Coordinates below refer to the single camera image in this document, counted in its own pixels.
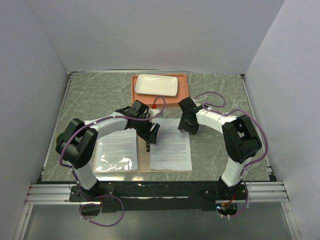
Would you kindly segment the tan paper folder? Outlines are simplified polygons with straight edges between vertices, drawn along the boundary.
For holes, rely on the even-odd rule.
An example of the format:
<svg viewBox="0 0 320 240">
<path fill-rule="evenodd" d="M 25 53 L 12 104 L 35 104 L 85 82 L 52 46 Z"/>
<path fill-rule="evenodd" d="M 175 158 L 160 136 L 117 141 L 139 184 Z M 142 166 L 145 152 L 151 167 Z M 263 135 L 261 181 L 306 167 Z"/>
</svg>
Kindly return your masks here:
<svg viewBox="0 0 320 240">
<path fill-rule="evenodd" d="M 126 171 L 131 173 L 151 173 L 151 172 L 177 172 L 177 171 L 162 171 L 150 169 L 150 144 L 147 145 L 146 141 L 137 135 L 137 161 L 138 169 L 133 171 Z"/>
</svg>

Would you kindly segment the white printed paper sheets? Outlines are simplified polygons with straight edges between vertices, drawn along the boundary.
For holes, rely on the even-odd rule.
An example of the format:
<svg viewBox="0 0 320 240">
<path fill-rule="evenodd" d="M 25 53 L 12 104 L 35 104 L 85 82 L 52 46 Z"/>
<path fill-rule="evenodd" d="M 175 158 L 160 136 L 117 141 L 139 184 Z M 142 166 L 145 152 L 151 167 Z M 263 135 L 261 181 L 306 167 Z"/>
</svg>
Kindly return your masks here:
<svg viewBox="0 0 320 240">
<path fill-rule="evenodd" d="M 160 128 L 156 144 L 150 146 L 150 169 L 189 172 L 192 170 L 190 134 L 178 130 L 180 119 L 157 118 Z"/>
</svg>

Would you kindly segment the white printed paper sheet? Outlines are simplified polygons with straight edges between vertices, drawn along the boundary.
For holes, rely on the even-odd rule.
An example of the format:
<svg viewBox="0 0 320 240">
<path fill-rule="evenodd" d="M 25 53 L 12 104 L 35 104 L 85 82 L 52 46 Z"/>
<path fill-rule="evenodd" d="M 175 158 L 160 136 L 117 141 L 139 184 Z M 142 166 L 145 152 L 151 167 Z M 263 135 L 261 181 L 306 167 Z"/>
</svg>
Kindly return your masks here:
<svg viewBox="0 0 320 240">
<path fill-rule="evenodd" d="M 117 131 L 97 141 L 93 164 L 95 173 L 128 172 L 138 168 L 135 130 Z"/>
</svg>

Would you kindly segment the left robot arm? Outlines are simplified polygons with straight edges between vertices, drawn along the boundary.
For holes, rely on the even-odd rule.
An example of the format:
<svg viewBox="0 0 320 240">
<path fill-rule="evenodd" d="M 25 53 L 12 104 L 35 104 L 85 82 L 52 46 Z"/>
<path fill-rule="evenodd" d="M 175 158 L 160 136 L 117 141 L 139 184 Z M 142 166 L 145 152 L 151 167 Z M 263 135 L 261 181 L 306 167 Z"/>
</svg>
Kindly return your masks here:
<svg viewBox="0 0 320 240">
<path fill-rule="evenodd" d="M 89 121 L 74 118 L 70 121 L 57 137 L 55 150 L 60 155 L 60 165 L 70 169 L 87 201 L 94 201 L 103 194 L 90 167 L 96 141 L 114 132 L 133 129 L 146 143 L 155 145 L 160 125 L 153 120 L 163 111 L 136 100 L 131 106 L 117 109 L 102 118 Z"/>
</svg>

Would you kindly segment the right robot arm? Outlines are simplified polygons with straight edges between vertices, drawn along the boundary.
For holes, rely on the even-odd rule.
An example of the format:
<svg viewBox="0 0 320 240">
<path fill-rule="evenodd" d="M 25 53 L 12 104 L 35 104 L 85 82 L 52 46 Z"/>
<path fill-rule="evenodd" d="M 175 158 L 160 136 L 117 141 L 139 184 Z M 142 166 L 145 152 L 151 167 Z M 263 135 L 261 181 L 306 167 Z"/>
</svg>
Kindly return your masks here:
<svg viewBox="0 0 320 240">
<path fill-rule="evenodd" d="M 257 122 L 243 113 L 232 116 L 217 112 L 206 105 L 197 105 L 190 97 L 178 103 L 182 116 L 178 125 L 181 132 L 195 135 L 199 126 L 211 128 L 223 135 L 228 162 L 218 180 L 218 193 L 223 199 L 234 196 L 241 185 L 246 164 L 262 148 L 257 133 Z"/>
</svg>

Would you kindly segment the terracotta rectangular tray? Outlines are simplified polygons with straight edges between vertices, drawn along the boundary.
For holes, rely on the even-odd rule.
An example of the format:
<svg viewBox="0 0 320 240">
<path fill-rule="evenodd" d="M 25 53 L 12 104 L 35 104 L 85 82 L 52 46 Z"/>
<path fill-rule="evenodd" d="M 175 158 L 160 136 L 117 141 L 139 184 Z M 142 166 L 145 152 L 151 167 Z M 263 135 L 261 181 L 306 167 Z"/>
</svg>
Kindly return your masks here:
<svg viewBox="0 0 320 240">
<path fill-rule="evenodd" d="M 162 96 L 162 95 L 144 95 L 135 92 L 135 85 L 138 75 L 131 77 L 131 101 L 136 100 L 151 107 L 152 104 L 157 104 L 160 107 L 164 105 L 167 108 L 175 108 L 179 106 L 179 102 L 189 96 L 189 89 L 187 83 L 187 76 L 184 73 L 169 73 L 169 74 L 153 74 L 163 76 L 173 76 L 178 78 L 178 90 L 176 96 Z"/>
</svg>

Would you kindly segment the white rectangular plate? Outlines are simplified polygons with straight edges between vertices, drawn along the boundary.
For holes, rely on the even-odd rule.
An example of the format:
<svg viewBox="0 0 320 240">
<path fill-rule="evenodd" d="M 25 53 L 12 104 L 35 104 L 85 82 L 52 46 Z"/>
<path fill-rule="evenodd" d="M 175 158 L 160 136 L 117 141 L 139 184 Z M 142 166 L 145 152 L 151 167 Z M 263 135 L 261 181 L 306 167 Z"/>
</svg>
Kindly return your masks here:
<svg viewBox="0 0 320 240">
<path fill-rule="evenodd" d="M 175 97 L 178 93 L 178 78 L 168 75 L 140 74 L 136 79 L 134 90 L 140 95 Z"/>
</svg>

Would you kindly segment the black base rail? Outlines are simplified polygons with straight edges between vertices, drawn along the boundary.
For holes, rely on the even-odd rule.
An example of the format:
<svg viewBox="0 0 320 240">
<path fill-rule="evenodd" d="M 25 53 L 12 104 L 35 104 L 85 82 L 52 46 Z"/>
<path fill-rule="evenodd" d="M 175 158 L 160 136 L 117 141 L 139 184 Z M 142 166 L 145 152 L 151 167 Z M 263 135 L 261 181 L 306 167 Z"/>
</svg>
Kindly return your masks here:
<svg viewBox="0 0 320 240">
<path fill-rule="evenodd" d="M 224 190 L 219 181 L 101 181 L 95 190 L 71 187 L 71 203 L 98 203 L 103 213 L 117 211 L 202 210 L 215 211 L 218 202 L 245 200 L 239 183 Z"/>
</svg>

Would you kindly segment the aluminium frame rail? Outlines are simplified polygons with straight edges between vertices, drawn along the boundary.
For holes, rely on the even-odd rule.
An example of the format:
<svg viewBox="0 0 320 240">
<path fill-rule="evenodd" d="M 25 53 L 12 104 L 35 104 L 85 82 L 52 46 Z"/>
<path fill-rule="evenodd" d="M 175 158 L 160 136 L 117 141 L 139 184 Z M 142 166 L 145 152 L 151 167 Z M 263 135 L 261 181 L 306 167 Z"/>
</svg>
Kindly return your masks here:
<svg viewBox="0 0 320 240">
<path fill-rule="evenodd" d="M 256 191 L 259 196 L 254 196 L 254 191 L 250 191 L 250 200 L 248 204 L 252 204 L 252 208 L 261 206 L 251 215 L 256 216 L 261 212 L 263 225 L 275 225 L 275 229 L 268 231 L 270 235 L 276 234 L 276 237 L 269 237 L 270 240 L 300 240 L 301 234 L 294 217 L 293 210 L 290 205 L 288 193 L 282 181 L 278 181 L 270 161 L 267 156 L 259 163 L 252 164 L 246 168 L 245 179 L 250 180 L 249 188 L 260 185 Z"/>
</svg>

